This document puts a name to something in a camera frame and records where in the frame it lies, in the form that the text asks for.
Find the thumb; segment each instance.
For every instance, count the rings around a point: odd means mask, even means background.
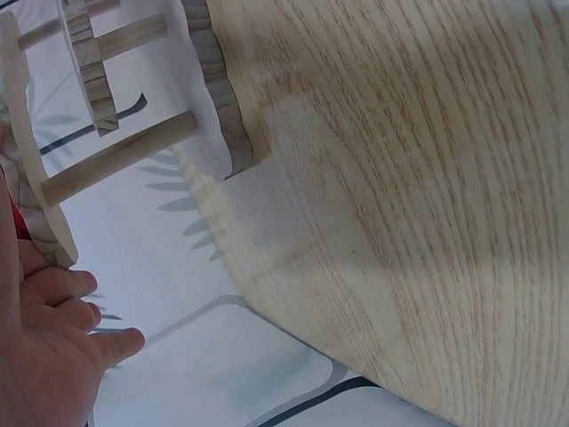
[[[20,261],[11,200],[0,172],[0,339],[20,325]]]

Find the wood grain surface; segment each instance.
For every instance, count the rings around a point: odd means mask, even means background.
[[[0,165],[37,248],[50,264],[67,268],[76,263],[77,248],[65,215],[58,205],[48,206],[41,190],[47,173],[28,113],[29,68],[26,54],[19,46],[19,35],[13,13],[0,14],[2,86],[10,111],[10,126],[3,126],[2,130]]]
[[[104,136],[118,129],[119,124],[103,58],[93,34],[89,10],[84,0],[58,2],[63,36],[66,38],[81,90],[93,124],[99,136]]]
[[[457,424],[568,425],[569,4],[208,4],[258,164],[185,172],[245,299]]]

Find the finger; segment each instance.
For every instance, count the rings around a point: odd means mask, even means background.
[[[39,294],[41,302],[55,307],[69,298],[82,298],[95,292],[97,280],[87,271],[48,267],[26,278],[23,292]]]
[[[20,264],[24,272],[24,277],[31,276],[49,267],[49,263],[42,253],[39,252],[34,242],[18,240],[18,253],[20,254]]]
[[[20,261],[12,202],[0,171],[0,329],[20,325]]]
[[[108,333],[101,332],[89,336],[100,350],[105,370],[134,356],[144,347],[144,335],[134,328]]]
[[[54,309],[62,322],[84,332],[91,332],[100,321],[100,311],[97,306],[79,298],[66,300]]]

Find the wooden toy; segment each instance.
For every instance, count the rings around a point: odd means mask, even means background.
[[[195,67],[196,61],[190,64],[188,58],[196,56],[196,50],[189,38],[187,18],[180,0],[164,1],[160,4],[159,13],[105,35],[94,36],[92,16],[113,8],[137,5],[138,2],[125,0],[61,0],[57,20],[49,21],[24,35],[20,34],[11,12],[0,15],[0,55],[12,125],[11,131],[5,135],[0,161],[12,197],[20,207],[31,237],[54,265],[69,267],[78,256],[60,208],[61,202],[155,152],[185,141],[200,132],[202,123],[211,127],[214,122],[217,125],[214,131],[228,141],[229,147],[224,148],[230,165],[226,162],[228,167],[218,176],[219,179],[241,172],[252,160],[249,141],[238,108],[235,108],[236,101],[232,102],[231,113],[227,114],[227,109],[222,111],[228,106],[227,97],[221,103],[215,99],[225,93],[212,93],[213,99],[203,100],[206,106],[211,105],[205,113],[192,110],[182,112],[48,177],[27,110],[29,69],[25,51],[31,46],[57,33],[62,34],[93,125],[100,137],[114,132],[120,126],[105,70],[106,60],[163,38],[168,49],[172,49],[166,65],[175,70],[172,74],[177,77],[175,83],[180,86],[179,92],[181,96],[192,96],[192,88],[187,88],[188,81],[183,77],[185,72],[194,72],[190,68]],[[208,77],[210,80],[212,77],[213,80],[227,79],[222,61],[213,66],[211,62],[205,63],[203,72],[202,85],[204,78],[207,80]]]

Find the light wood panel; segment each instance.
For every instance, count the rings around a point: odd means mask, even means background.
[[[85,2],[87,6],[87,11],[92,15],[98,15],[108,12],[112,9],[120,6],[119,0],[90,0]],[[51,36],[59,34],[61,31],[61,20],[55,18],[53,20],[48,20],[42,25],[30,30],[26,34],[23,34],[18,39],[18,44],[22,51],[35,46],[38,43],[43,42]]]
[[[90,13],[84,0],[58,0],[63,36],[84,93],[93,124],[104,136],[118,129],[113,94],[97,39],[92,31]]]
[[[195,132],[196,117],[191,111],[140,131],[43,181],[45,200],[50,206],[58,205],[114,173],[186,140]]]
[[[109,60],[138,46],[165,37],[166,34],[164,16],[157,14],[97,37],[97,45],[101,58]]]
[[[206,0],[181,0],[188,21],[189,36],[196,49],[205,87],[212,96],[220,121],[221,133],[231,155],[230,176],[251,167],[251,143],[243,128],[241,111],[221,54],[220,45],[212,31],[212,21]]]
[[[40,188],[47,173],[37,148],[28,113],[26,88],[28,60],[19,46],[20,28],[11,12],[0,14],[0,57],[3,88],[11,126],[4,126],[0,165],[14,203],[28,226],[37,248],[52,265],[70,267],[77,261],[77,248],[65,215],[58,205],[49,206]]]
[[[208,4],[258,164],[186,175],[245,299],[455,423],[568,425],[566,2]]]

